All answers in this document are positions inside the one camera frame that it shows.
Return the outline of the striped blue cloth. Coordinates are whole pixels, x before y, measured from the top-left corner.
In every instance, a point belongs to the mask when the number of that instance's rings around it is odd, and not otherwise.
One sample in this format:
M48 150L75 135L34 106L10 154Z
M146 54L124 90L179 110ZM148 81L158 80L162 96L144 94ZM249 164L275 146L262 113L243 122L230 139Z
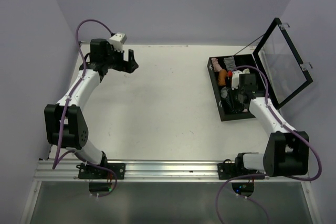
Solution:
M231 96L229 94L226 96L225 102L226 102L226 104L228 106L228 110L229 110L230 113L232 113L232 114L237 114L238 113L238 111L237 111L237 109L235 107L235 104L232 101Z

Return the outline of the grey underwear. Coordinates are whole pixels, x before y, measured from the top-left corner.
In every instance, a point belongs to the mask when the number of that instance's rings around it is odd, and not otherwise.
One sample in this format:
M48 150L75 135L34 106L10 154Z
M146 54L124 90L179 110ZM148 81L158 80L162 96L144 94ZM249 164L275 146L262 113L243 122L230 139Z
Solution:
M225 101L229 101L230 97L229 97L229 92L228 89L226 87L223 87L220 91L221 93L221 97L225 100Z

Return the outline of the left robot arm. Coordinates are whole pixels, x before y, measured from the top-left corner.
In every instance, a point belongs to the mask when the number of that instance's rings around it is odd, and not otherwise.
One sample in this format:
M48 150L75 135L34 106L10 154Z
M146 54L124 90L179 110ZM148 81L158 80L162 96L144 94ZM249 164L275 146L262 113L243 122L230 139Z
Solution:
M123 33L116 33L108 40L92 39L90 51L82 56L83 63L75 82L57 103L46 105L44 115L47 140L49 144L56 146L54 167L63 158L61 149L66 149L68 153L74 153L80 160L91 165L90 171L97 178L107 176L109 165L106 163L106 155L90 142L82 111L94 89L110 69L133 73L139 67L132 49L128 51L128 59L124 59L123 45L126 39Z

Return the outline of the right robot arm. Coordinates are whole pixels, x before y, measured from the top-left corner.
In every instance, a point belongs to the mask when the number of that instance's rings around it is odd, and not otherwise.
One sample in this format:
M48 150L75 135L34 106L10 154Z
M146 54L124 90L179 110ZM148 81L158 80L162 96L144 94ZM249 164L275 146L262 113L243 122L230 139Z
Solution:
M243 105L262 125L268 135L263 153L239 153L235 158L234 172L246 178L252 172L270 177L305 175L308 171L309 148L306 132L298 132L288 125L276 111L268 91L258 90L254 73L232 72L234 99Z

